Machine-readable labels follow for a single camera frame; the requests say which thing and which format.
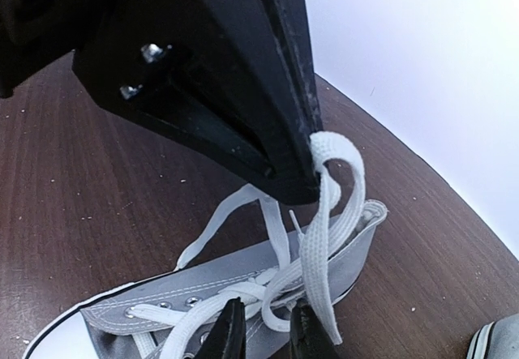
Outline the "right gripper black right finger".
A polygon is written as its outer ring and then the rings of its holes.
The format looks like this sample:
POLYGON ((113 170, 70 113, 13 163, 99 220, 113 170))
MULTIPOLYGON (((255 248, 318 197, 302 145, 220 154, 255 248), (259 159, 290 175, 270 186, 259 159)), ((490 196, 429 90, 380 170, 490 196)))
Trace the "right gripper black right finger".
POLYGON ((295 359, 337 359, 339 355, 314 310, 298 300, 290 317, 290 357, 295 359))

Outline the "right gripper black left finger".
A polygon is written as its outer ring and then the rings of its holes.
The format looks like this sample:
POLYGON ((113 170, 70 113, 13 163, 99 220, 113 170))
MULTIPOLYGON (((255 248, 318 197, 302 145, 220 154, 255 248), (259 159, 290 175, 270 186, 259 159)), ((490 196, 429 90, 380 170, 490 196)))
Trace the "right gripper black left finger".
POLYGON ((198 351, 199 359, 246 357, 245 305, 239 297, 226 302, 208 337, 198 351))

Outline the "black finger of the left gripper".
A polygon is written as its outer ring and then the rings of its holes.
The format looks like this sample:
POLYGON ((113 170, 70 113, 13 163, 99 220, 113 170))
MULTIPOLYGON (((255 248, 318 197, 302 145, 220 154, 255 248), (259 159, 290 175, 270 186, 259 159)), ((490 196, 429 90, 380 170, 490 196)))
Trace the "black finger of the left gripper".
POLYGON ((261 0, 113 0, 73 71, 103 109, 281 203, 318 199, 311 135, 261 0))
POLYGON ((305 0, 261 0, 289 82, 298 119, 310 135, 323 129, 305 0))

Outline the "grey sneaker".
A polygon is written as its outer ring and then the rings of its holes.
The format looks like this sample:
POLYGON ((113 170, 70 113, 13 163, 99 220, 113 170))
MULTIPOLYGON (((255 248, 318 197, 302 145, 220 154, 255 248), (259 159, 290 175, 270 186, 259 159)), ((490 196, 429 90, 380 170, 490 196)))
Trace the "grey sneaker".
POLYGON ((466 359, 516 359, 519 356, 519 315, 488 323, 474 333, 466 359))
POLYGON ((279 203, 252 185, 224 199, 171 272, 130 282, 71 307, 28 344, 26 358, 195 358, 232 305, 249 358, 267 358, 295 329, 295 306, 309 303, 333 345, 341 342, 333 307, 354 287, 386 207, 366 197, 358 149, 343 135, 311 136, 320 199, 306 227, 288 231, 279 203), (258 202, 268 238, 192 266, 228 216, 258 202))

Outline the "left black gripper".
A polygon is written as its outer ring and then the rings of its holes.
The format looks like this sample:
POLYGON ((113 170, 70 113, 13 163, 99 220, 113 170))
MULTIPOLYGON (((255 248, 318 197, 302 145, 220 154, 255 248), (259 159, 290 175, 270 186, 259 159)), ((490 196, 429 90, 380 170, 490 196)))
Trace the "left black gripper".
POLYGON ((79 48, 113 0, 1 0, 1 98, 79 48))

